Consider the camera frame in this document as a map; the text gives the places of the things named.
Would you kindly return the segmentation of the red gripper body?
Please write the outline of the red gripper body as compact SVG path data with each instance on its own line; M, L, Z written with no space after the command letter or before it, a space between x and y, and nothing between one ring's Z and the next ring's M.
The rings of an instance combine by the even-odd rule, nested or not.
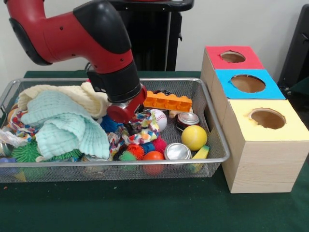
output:
M117 123L128 123L143 106L147 97L147 90L141 85L140 92L131 100L123 103L112 103L107 108L107 115Z

